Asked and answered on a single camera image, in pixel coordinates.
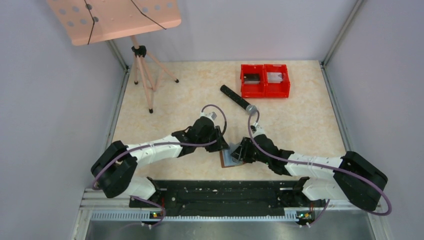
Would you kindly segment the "brown leather card holder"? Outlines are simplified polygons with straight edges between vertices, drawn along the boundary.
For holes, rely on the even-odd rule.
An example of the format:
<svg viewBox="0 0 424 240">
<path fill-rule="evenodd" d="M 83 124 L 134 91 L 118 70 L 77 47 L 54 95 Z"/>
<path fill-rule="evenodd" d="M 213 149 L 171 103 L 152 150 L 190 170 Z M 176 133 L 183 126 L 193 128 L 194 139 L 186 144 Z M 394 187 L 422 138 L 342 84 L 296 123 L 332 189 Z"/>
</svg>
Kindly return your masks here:
<svg viewBox="0 0 424 240">
<path fill-rule="evenodd" d="M 220 151 L 220 165 L 222 168 L 231 168 L 242 166 L 245 163 L 241 160 L 234 158 L 231 154 L 240 146 L 239 143 L 229 143 L 229 148 Z"/>
</svg>

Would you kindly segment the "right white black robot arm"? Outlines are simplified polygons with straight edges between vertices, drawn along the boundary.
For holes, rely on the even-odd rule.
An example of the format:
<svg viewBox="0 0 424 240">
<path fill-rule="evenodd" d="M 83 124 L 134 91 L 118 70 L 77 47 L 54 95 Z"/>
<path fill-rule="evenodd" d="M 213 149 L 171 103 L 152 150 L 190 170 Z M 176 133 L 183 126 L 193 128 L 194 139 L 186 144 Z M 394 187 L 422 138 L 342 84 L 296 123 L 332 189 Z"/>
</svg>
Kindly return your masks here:
<svg viewBox="0 0 424 240">
<path fill-rule="evenodd" d="M 277 175 L 298 177 L 293 200 L 299 206 L 316 200 L 343 200 L 371 213 L 384 199 L 387 212 L 392 210 L 384 194 L 387 176 L 355 151 L 338 157 L 307 156 L 279 149 L 260 134 L 243 138 L 230 155 L 243 163 L 264 163 Z"/>
</svg>

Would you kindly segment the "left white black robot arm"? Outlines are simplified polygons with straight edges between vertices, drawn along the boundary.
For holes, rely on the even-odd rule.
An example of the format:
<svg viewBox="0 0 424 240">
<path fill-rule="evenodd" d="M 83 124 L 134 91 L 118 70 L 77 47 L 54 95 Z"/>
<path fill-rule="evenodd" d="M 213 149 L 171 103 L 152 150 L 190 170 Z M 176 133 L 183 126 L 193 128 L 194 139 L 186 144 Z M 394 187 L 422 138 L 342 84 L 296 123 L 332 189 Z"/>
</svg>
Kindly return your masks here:
<svg viewBox="0 0 424 240">
<path fill-rule="evenodd" d="M 166 159 L 192 154 L 197 148 L 209 153 L 229 148 L 224 134 L 211 117 L 201 116 L 192 126 L 178 130 L 158 140 L 142 144 L 113 142 L 93 164 L 93 188 L 101 190 L 108 199 L 133 196 L 149 207 L 160 202 L 154 181 L 135 176 L 136 170 Z"/>
</svg>

